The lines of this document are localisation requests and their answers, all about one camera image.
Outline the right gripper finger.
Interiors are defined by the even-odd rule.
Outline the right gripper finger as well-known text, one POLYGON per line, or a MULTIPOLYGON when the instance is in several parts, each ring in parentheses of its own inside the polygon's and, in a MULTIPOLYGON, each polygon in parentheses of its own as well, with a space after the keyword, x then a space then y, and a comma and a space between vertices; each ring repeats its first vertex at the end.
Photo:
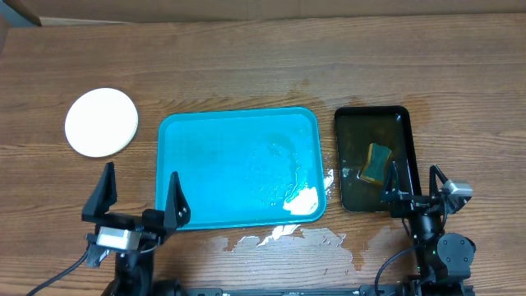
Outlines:
POLYGON ((387 172, 385 184, 381 193, 381 201, 397 201, 399 199, 399 173, 397 164, 393 161, 387 172))
POLYGON ((429 195, 435 196, 438 194, 439 188, 437 181, 445 184, 448 180, 436 164, 432 165, 429 170, 429 195))

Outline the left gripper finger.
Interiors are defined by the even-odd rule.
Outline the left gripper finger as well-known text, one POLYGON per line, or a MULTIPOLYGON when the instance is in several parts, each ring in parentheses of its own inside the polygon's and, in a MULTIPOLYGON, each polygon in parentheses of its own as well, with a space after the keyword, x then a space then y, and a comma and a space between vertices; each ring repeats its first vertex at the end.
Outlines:
POLYGON ((108 162, 94 191, 85 203, 81 217, 83 220, 93 220, 103 217, 110 206, 117 201, 114 162, 108 162))
POLYGON ((177 172, 170 176, 167 201, 164 209, 164 227, 167 230, 176 230, 188 224, 191 210, 183 194, 182 186, 177 172))

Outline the green yellow sponge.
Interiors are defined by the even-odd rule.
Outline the green yellow sponge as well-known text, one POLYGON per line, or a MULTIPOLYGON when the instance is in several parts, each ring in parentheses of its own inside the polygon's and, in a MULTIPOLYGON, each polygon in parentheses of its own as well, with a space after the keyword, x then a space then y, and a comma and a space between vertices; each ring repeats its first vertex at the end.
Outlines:
POLYGON ((371 143, 368 146, 367 161, 358 177, 365 182, 381 185, 384 182, 385 167, 391 154, 392 150, 389 147, 371 143))

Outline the white plate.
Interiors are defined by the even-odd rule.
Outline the white plate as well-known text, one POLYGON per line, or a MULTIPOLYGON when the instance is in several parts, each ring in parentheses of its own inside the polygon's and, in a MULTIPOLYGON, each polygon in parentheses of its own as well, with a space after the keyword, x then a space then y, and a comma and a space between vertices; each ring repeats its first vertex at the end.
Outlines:
POLYGON ((64 131, 74 151, 102 158, 126 147, 136 135, 138 124, 138 111, 128 95, 114 88, 98 88, 73 103, 64 131))

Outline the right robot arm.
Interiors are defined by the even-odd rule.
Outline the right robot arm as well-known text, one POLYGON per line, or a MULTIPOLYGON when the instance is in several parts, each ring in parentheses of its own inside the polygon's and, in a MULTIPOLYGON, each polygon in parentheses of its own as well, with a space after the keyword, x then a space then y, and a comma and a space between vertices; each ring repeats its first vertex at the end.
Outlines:
POLYGON ((414 195, 400 189, 398 167, 391 164, 381 194, 390 215, 400 218, 412 246, 396 253, 377 271, 375 295, 473 295, 464 281, 471 276, 475 243, 457 233, 447 233, 449 216, 460 211, 473 197, 466 182, 447 178, 438 166, 430 167, 429 193, 414 195), (380 277, 397 259, 413 253, 418 273, 406 275, 400 284, 379 285, 380 277))

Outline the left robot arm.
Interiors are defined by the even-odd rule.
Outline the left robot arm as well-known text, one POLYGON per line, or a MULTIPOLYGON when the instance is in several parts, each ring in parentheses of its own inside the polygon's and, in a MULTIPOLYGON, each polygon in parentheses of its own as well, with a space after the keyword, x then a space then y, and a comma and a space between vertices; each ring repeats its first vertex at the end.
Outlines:
POLYGON ((191 218, 178 174, 170 176, 163 210, 146 209, 140 216, 114 213, 110 206, 117 197, 114 163, 108 162, 81 212, 83 221, 95 225, 95 231, 86 235, 85 264, 98 268, 106 256, 115 254, 114 278, 103 294, 185 295, 179 280, 154 279, 155 249, 191 218))

